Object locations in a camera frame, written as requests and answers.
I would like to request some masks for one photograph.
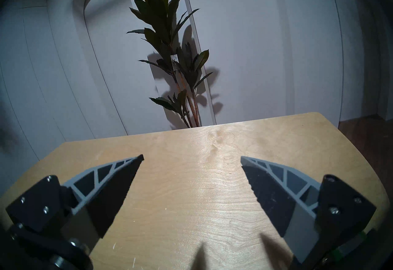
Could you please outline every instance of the white wall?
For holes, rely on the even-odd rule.
[[[366,0],[336,0],[343,45],[340,121],[378,112],[380,49],[372,7]]]
[[[128,135],[170,130],[147,64],[138,62],[140,39],[125,32],[136,26],[131,0],[88,0],[87,30],[100,70]]]
[[[338,125],[342,48],[334,0],[190,0],[217,123],[318,111]]]
[[[58,129],[66,141],[93,139],[58,58],[46,7],[23,9],[23,22],[34,74]]]
[[[47,1],[52,33],[60,60],[70,82],[70,86],[94,136],[96,138],[101,138],[125,134],[124,127],[100,72],[93,47],[88,37],[86,24],[83,18],[84,0]],[[70,2],[73,3],[72,7],[64,4]],[[181,0],[178,9],[178,17],[186,10],[184,0]],[[125,32],[126,30],[139,29],[145,26],[145,24],[136,19],[131,12],[129,12],[129,17],[130,20],[134,18],[133,23],[136,28],[124,28]],[[186,23],[184,29],[179,32],[180,36],[182,36],[188,25],[189,24]],[[153,48],[139,39],[136,35],[128,34],[125,38],[127,38],[131,44],[134,43],[133,39],[137,41],[134,45],[138,45],[138,57],[134,58],[135,61],[133,61],[132,64],[135,64],[134,66],[140,66],[140,69],[135,67],[135,70],[141,73],[144,73],[146,68],[149,70],[148,65],[137,62],[137,60],[146,59],[148,55],[154,52]],[[170,91],[170,86],[165,80],[166,78],[160,74],[160,71],[155,71],[154,77],[158,94],[150,96],[166,96],[166,92]],[[201,116],[203,117],[202,121],[204,125],[212,124],[208,106],[202,106]],[[163,128],[157,126],[151,131],[166,129],[166,126]]]
[[[0,193],[64,141],[126,135],[90,41],[84,4],[7,0],[0,11],[0,161],[5,164]],[[154,50],[139,36],[125,34],[145,26],[128,10],[131,1],[122,3],[127,12],[118,5],[109,14],[101,11],[98,18],[92,15],[93,5],[102,2],[90,4],[87,22],[93,43],[130,134],[181,127],[179,118],[148,99],[166,96],[173,87],[156,67],[137,62]],[[186,10],[181,0],[177,17]],[[113,22],[105,27],[109,18]],[[179,32],[180,42],[185,36],[193,37],[189,22]],[[116,61],[117,70],[111,69],[111,61]],[[203,125],[213,124],[207,97],[206,92],[200,95]]]

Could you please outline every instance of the screw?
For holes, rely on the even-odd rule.
[[[329,208],[330,213],[332,213],[333,215],[337,215],[340,214],[340,210],[337,207],[330,207]]]

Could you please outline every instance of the sticker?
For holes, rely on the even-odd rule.
[[[180,70],[179,66],[175,63],[179,63],[179,59],[177,58],[177,54],[171,55],[172,67],[173,71]]]

